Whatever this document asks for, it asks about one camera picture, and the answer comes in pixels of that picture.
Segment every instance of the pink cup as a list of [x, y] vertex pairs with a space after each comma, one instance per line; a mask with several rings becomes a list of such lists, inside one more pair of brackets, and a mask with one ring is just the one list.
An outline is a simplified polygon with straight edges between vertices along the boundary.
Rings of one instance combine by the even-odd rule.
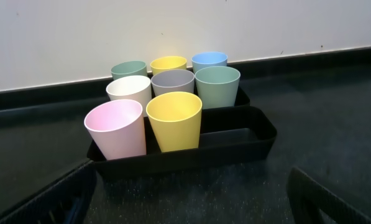
[[107, 160], [146, 155], [142, 106], [135, 100], [114, 100], [92, 109], [85, 127]]

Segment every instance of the black baseboard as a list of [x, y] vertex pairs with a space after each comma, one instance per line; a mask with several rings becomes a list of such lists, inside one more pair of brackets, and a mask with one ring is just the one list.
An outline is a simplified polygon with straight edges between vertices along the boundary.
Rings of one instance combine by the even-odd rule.
[[[230, 63], [241, 79], [353, 65], [371, 65], [371, 47]], [[106, 96], [111, 78], [0, 93], [0, 111]]]

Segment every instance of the dark speckled surface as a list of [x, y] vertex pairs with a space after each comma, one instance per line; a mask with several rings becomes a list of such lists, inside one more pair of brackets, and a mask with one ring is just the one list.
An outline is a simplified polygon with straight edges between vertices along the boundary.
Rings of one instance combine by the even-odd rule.
[[[293, 223], [285, 192], [293, 165], [371, 202], [371, 67], [240, 85], [278, 130], [266, 161], [116, 183], [99, 178], [85, 223]], [[85, 157], [91, 139], [83, 118], [104, 100], [33, 111], [30, 123], [1, 119], [0, 211]]]

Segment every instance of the yellow cup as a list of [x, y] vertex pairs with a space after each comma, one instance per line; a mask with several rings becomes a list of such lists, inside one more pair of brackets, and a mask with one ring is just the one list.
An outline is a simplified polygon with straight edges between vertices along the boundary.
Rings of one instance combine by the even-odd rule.
[[153, 75], [171, 69], [186, 69], [186, 58], [180, 56], [161, 57], [150, 63]]
[[153, 133], [162, 152], [199, 146], [202, 101], [192, 93], [170, 92], [147, 105]]

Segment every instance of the white cup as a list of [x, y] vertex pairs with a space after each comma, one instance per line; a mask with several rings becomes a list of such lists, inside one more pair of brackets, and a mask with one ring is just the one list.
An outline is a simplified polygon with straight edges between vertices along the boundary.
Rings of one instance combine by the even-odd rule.
[[142, 114], [148, 116], [146, 107], [152, 99], [150, 79], [142, 75], [132, 75], [114, 80], [106, 87], [111, 100], [129, 99], [142, 105]]

